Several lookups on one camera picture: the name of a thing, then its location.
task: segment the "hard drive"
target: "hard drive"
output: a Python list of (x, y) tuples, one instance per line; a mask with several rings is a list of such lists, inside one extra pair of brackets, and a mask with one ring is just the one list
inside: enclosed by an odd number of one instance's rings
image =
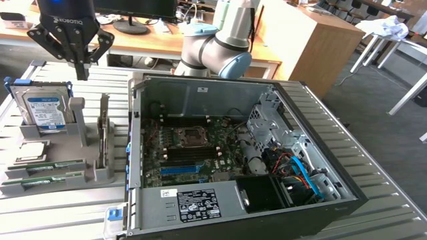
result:
[(17, 79), (9, 86), (24, 124), (36, 125), (40, 132), (60, 131), (75, 123), (68, 107), (72, 97), (71, 82), (36, 82)]

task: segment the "monitor stand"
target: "monitor stand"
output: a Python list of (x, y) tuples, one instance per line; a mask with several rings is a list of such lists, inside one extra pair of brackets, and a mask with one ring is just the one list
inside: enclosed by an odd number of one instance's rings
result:
[(148, 27), (137, 21), (132, 21), (132, 17), (128, 17), (128, 21), (119, 20), (112, 24), (113, 28), (124, 33), (132, 35), (140, 35), (148, 32)]

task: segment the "motherboard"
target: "motherboard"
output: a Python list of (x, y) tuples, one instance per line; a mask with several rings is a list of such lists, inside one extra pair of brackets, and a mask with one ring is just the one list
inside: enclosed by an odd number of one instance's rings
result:
[(144, 188), (220, 182), (241, 176), (240, 125), (228, 117), (145, 119)]

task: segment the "metal grating table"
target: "metal grating table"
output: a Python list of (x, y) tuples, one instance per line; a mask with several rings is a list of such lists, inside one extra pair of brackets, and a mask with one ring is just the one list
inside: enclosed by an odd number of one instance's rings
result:
[[(131, 68), (92, 67), (88, 81), (76, 81), (65, 63), (29, 66), (21, 78), (72, 81), (76, 97), (85, 98), (87, 123), (96, 122), (101, 93), (109, 93), (109, 119), (115, 123), (115, 182), (76, 189), (6, 198), (0, 195), (0, 239), (103, 239), (104, 211), (124, 200), (125, 145), (128, 134), (128, 74)], [(309, 89), (299, 82), (281, 83), (300, 111), (320, 134), (369, 201), (309, 240), (427, 240), (427, 218), (376, 161), (341, 126)], [(8, 96), (0, 106), (0, 172), (16, 150), (21, 114)]]

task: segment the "computer monitor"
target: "computer monitor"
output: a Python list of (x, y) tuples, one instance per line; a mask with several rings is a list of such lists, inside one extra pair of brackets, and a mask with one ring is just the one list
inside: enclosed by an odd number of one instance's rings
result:
[(175, 22), (176, 0), (93, 0), (95, 11), (101, 14), (128, 16), (128, 21), (116, 21), (113, 27), (125, 34), (144, 34), (147, 26), (132, 17), (161, 19)]

